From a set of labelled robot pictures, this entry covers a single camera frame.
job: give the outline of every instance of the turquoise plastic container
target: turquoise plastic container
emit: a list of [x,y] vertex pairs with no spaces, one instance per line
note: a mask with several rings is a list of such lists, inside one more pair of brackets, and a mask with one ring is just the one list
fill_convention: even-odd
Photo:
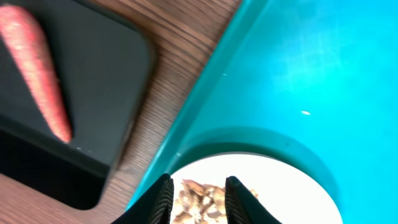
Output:
[[248,151],[313,177],[344,223],[398,223],[397,65],[397,1],[243,0],[129,206],[164,172]]

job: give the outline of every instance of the countertop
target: countertop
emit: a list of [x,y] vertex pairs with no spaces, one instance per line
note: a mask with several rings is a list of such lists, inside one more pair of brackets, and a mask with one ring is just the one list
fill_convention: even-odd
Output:
[[159,63],[141,112],[102,200],[70,208],[0,174],[0,223],[111,223],[133,195],[239,0],[95,0],[141,27],[159,46]]

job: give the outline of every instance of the black cutting board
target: black cutting board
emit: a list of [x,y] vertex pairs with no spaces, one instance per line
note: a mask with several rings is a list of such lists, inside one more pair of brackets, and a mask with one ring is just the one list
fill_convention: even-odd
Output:
[[0,172],[79,209],[94,207],[117,163],[154,66],[128,21],[86,1],[7,0],[46,33],[73,127],[59,141],[0,41]]

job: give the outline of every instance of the orange carrot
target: orange carrot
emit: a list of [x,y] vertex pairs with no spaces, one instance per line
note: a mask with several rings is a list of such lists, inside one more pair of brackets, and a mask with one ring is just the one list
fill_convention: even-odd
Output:
[[70,142],[72,130],[39,23],[19,6],[1,6],[0,35],[48,126],[63,142]]

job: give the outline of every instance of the wood grain surface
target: wood grain surface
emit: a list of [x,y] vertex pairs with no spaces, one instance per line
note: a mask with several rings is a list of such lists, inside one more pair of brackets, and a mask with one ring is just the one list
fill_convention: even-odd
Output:
[[118,171],[92,210],[70,208],[0,174],[0,223],[111,223],[133,195],[239,0],[95,0],[140,26],[159,64]]

